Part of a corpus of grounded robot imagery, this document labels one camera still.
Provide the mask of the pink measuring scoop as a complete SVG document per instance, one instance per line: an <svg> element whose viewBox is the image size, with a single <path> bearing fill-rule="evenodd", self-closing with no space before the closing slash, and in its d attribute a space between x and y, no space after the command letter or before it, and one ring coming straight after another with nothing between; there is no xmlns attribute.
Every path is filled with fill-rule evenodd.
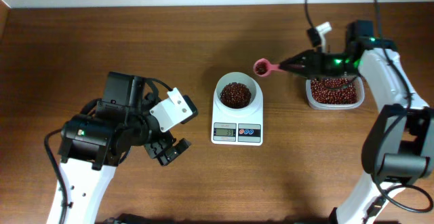
<svg viewBox="0 0 434 224"><path fill-rule="evenodd" d="M266 58L254 63L253 72L259 77L267 77L274 71L281 71L278 64L271 64Z"/></svg>

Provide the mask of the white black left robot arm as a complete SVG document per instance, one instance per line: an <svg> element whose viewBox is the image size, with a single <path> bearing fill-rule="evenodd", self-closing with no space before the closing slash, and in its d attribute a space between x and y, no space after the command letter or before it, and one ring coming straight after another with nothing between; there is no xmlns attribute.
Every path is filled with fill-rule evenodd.
<svg viewBox="0 0 434 224"><path fill-rule="evenodd" d="M94 223L104 193L132 147L167 166L190 147L170 130L197 116L177 88L160 99L150 77L110 72L102 98L88 102L61 129L44 138L57 178L48 223Z"/></svg>

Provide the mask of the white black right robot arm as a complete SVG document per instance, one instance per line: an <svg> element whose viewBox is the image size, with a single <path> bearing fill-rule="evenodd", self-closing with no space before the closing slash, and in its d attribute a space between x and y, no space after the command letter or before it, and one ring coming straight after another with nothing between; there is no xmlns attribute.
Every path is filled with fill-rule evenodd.
<svg viewBox="0 0 434 224"><path fill-rule="evenodd" d="M347 26L340 54L303 51L279 63L279 69L307 79L362 76L379 114L361 152L363 173L350 196L330 214L329 223L373 223L387 204L408 212L394 197L433 172L433 108L415 91L400 63L396 45L374 34L374 24L356 20Z"/></svg>

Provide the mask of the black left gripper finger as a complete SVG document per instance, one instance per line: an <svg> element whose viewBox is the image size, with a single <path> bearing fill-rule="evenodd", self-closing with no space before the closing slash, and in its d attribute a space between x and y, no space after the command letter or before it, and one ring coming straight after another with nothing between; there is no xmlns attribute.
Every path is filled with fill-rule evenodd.
<svg viewBox="0 0 434 224"><path fill-rule="evenodd" d="M146 152L148 153L151 159L155 159L159 157L162 153L164 153L167 149L172 146L171 140L161 139L157 141L151 141L144 145Z"/></svg>
<svg viewBox="0 0 434 224"><path fill-rule="evenodd" d="M191 146L191 142L185 138L181 139L176 145L163 150L160 156L157 157L161 166L167 166L172 163L178 156L184 153Z"/></svg>

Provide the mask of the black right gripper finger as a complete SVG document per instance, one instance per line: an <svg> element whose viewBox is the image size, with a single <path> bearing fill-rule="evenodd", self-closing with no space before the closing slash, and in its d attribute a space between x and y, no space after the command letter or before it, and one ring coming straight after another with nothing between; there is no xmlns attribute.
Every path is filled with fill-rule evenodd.
<svg viewBox="0 0 434 224"><path fill-rule="evenodd" d="M307 59L310 56L310 51L301 52L295 56L289 57L279 63L281 67L288 66L296 66L296 67L305 67L307 63Z"/></svg>
<svg viewBox="0 0 434 224"><path fill-rule="evenodd" d="M288 73L294 73L296 75L299 75L301 77L307 76L307 70L306 67L302 64L289 64L284 66L279 66L279 68L282 71L287 71Z"/></svg>

